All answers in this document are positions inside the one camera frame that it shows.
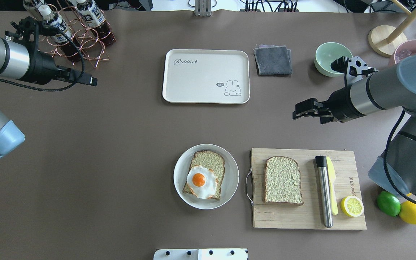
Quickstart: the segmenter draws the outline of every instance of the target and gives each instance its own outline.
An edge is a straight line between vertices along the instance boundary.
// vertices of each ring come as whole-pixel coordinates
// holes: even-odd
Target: white plate
[[[163,98],[179,103],[244,104],[250,98],[248,55],[214,49],[168,51]]]
[[[194,153],[202,150],[208,150],[218,153],[224,158],[224,179],[221,184],[221,198],[217,199],[199,199],[193,194],[183,193],[184,185],[187,182],[187,174],[189,173],[190,162],[194,157]],[[234,158],[223,148],[214,144],[199,144],[185,151],[174,168],[174,186],[180,198],[187,204],[197,209],[215,209],[221,207],[228,202],[238,186],[238,167]]]

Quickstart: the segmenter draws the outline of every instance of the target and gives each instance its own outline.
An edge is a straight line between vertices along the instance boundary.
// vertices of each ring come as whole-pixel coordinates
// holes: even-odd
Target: wooden cutting board
[[[320,184],[315,157],[329,156],[335,167],[337,179],[334,183],[338,214],[332,215],[333,227],[326,228],[322,222]],[[301,171],[301,191],[304,204],[264,203],[264,168],[268,158],[287,156],[298,162]],[[346,196],[360,199],[359,177],[353,151],[295,150],[295,149],[251,149],[253,168],[253,227],[273,229],[339,229],[366,230],[365,215],[348,217],[341,211],[340,203]]]

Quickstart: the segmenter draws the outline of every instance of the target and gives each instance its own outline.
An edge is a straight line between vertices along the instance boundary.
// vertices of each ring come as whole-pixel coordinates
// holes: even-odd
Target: bottle
[[[408,194],[410,191],[406,183],[401,179],[399,174],[389,164],[388,164],[388,170],[389,170],[391,179],[393,180],[393,183],[396,185],[396,187],[403,194]],[[368,177],[374,183],[376,183],[378,186],[382,187],[389,193],[394,194],[398,198],[401,197],[401,195],[396,192],[396,190],[393,188],[391,183],[389,183],[389,180],[386,177],[385,168],[383,167],[383,158],[381,156],[378,156],[377,161],[375,161],[372,168],[370,168],[370,170],[368,171]]]
[[[54,13],[48,5],[41,5],[39,8],[39,13],[43,15],[43,20],[46,21],[49,25],[59,28],[65,35],[70,37],[71,41],[79,48],[80,44],[75,37],[72,37],[72,30],[63,20],[62,16]],[[60,48],[65,54],[66,58],[71,62],[80,61],[81,57],[76,51],[75,46],[68,42],[68,40],[62,34],[56,34],[51,36],[51,39],[56,43],[59,43]]]
[[[44,0],[23,0],[25,9],[38,21],[43,21],[43,16],[38,10],[41,5],[44,5]]]
[[[101,13],[99,7],[94,0],[77,0],[76,7],[81,18],[86,24],[97,31],[97,35],[93,31],[94,35],[105,45],[109,46],[113,44],[115,36],[110,30],[108,23],[105,21],[104,15]]]

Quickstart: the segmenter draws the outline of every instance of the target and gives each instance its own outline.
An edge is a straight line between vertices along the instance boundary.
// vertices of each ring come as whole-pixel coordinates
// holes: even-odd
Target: brown table
[[[0,13],[0,36],[27,13]],[[377,209],[367,172],[400,109],[348,123],[292,120],[297,102],[325,100],[343,78],[314,67],[324,42],[347,46],[370,66],[387,58],[369,47],[377,25],[402,14],[236,13],[194,18],[189,11],[106,13],[117,42],[98,69],[98,87],[44,93],[0,83],[0,109],[26,141],[0,161],[1,259],[152,259],[157,248],[246,247],[260,259],[416,259],[416,226]],[[406,31],[416,39],[416,21]],[[291,77],[259,77],[256,44],[292,50]],[[244,105],[172,104],[162,98],[171,49],[237,49],[250,58]],[[63,87],[51,82],[48,87]],[[224,206],[185,204],[173,169],[188,148],[213,143],[236,159],[240,183]],[[366,231],[255,229],[244,194],[251,148],[353,150]]]

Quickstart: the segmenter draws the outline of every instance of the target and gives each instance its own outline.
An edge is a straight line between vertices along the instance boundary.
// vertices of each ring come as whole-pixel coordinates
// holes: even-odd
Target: dark liquid
[[[73,41],[79,49],[80,44],[79,44],[78,40],[75,37],[73,37],[73,39],[71,39],[71,41]],[[66,57],[69,61],[71,61],[71,62],[81,61],[81,57],[79,56],[78,51],[76,51],[75,46],[73,46],[71,43],[67,43],[65,45],[62,45],[62,46],[60,46],[60,48],[62,49],[65,56],[69,56],[69,57]]]
[[[115,36],[113,35],[113,33],[110,31],[110,27],[109,24],[104,21],[101,25],[99,25],[98,27],[94,28],[94,30],[97,31],[92,31],[94,33],[94,36],[96,36],[97,38],[99,38],[99,40],[105,45],[105,46],[110,46],[111,44],[113,44],[115,41],[117,41],[115,39]]]

